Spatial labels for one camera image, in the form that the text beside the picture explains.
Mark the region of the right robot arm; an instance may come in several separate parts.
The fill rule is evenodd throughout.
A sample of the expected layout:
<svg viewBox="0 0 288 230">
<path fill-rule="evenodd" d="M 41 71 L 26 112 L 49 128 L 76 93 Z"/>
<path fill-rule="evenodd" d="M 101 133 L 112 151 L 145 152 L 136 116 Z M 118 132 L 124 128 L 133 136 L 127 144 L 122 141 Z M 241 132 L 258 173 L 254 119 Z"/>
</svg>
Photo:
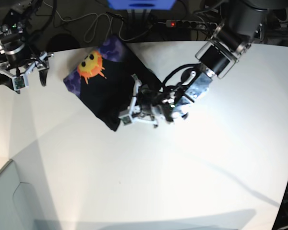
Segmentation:
<svg viewBox="0 0 288 230">
<path fill-rule="evenodd" d="M 24 9 L 19 9 L 22 4 L 13 3 L 3 20 L 0 21 L 0 53 L 7 59 L 0 64 L 0 85 L 10 90 L 21 93 L 21 90 L 29 86 L 28 75 L 37 69 L 40 83 L 43 87 L 47 84 L 49 70 L 49 58 L 54 56 L 52 52 L 40 51 L 34 46 L 41 35 L 53 21 L 58 2 L 53 1 L 52 12 L 45 24 L 28 33 L 29 20 L 41 7 L 43 1 L 30 0 Z"/>
</svg>

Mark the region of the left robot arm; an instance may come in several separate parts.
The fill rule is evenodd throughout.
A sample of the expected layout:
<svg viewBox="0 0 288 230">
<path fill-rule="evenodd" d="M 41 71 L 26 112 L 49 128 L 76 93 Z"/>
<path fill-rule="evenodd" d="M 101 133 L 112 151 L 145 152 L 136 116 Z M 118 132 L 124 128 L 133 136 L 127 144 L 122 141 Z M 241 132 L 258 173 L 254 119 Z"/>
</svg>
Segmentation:
<svg viewBox="0 0 288 230">
<path fill-rule="evenodd" d="M 153 90 L 133 74 L 134 88 L 128 109 L 120 113 L 125 125 L 136 122 L 158 127 L 187 118 L 192 105 L 204 97 L 215 78 L 223 78 L 251 47 L 254 35 L 269 6 L 261 0 L 234 0 L 229 15 L 216 27 L 207 43 L 196 53 L 195 64 L 174 69 Z"/>
</svg>

